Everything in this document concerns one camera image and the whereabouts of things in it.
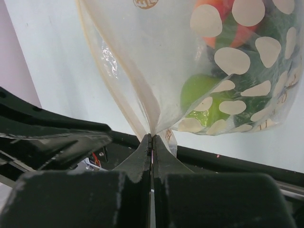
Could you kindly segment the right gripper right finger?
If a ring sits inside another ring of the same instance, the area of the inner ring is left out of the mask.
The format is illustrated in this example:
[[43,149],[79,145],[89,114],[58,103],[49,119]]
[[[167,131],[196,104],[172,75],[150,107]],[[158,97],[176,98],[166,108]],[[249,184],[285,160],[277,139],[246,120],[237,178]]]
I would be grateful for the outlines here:
[[153,137],[158,228],[294,228],[274,179],[261,173],[193,173]]

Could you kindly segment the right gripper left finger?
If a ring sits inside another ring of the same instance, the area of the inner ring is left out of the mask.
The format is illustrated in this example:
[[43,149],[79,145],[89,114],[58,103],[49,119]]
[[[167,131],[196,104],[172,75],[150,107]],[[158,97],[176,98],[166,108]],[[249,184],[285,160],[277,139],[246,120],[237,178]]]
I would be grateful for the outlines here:
[[148,228],[152,137],[111,171],[23,174],[0,214],[3,228]]

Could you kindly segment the green fake fruit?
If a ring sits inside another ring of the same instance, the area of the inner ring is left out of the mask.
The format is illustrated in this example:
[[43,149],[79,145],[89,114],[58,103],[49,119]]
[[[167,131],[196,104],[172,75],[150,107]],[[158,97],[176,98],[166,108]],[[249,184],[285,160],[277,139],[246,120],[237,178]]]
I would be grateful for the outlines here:
[[187,118],[194,118],[203,127],[211,127],[216,121],[227,120],[230,115],[219,110],[220,103],[233,100],[233,92],[213,92],[222,82],[221,79],[206,75],[192,75],[181,89],[180,105],[188,111]]

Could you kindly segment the polka dot zip bag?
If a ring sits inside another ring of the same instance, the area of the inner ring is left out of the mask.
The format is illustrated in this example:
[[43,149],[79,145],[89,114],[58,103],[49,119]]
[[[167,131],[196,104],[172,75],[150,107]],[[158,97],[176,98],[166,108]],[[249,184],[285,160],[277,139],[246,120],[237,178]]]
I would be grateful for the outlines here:
[[[249,27],[258,23],[264,0],[233,0],[236,19]],[[218,10],[211,5],[194,8],[197,0],[79,0],[77,9],[92,56],[110,94],[135,135],[160,135],[173,155],[175,131],[216,136],[251,133],[281,124],[294,102],[303,73],[304,31],[300,64],[288,77],[272,114],[256,125],[236,127],[233,115],[245,110],[237,100],[220,103],[227,113],[211,127],[203,127],[181,108],[181,89],[192,75],[206,74],[222,80],[213,92],[233,90],[229,73],[250,65],[242,51],[212,50],[204,37],[222,32]]]

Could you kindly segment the dark green fake cucumber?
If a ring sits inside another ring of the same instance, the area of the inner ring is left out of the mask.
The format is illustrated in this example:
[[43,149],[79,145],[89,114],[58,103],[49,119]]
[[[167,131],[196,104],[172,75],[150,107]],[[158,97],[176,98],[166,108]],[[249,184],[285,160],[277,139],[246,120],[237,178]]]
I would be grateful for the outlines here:
[[250,59],[244,71],[228,75],[235,84],[233,100],[246,105],[243,112],[233,115],[236,127],[254,126],[269,117],[292,70],[301,62],[303,2],[265,0],[263,5],[257,18],[260,25],[245,44],[237,48],[212,48],[209,54],[213,59],[220,49],[229,48],[244,52]]

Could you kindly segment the red orange fake fruit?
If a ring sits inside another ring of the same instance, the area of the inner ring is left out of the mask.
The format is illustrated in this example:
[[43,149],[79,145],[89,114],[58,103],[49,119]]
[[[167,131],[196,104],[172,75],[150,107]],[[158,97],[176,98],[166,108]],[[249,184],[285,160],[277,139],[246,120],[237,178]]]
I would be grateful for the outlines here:
[[245,44],[260,25],[246,27],[237,23],[232,15],[233,3],[232,0],[198,0],[194,6],[194,8],[197,8],[201,5],[211,5],[219,12],[223,26],[222,33],[216,37],[203,38],[205,43],[213,49],[237,48]]

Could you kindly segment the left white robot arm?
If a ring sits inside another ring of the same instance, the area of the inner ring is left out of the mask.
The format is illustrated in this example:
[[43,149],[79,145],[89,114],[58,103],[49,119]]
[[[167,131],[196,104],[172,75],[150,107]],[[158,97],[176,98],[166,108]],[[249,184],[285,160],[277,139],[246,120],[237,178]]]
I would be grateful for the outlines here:
[[59,115],[0,89],[0,152],[32,170],[68,170],[112,142],[111,128]]

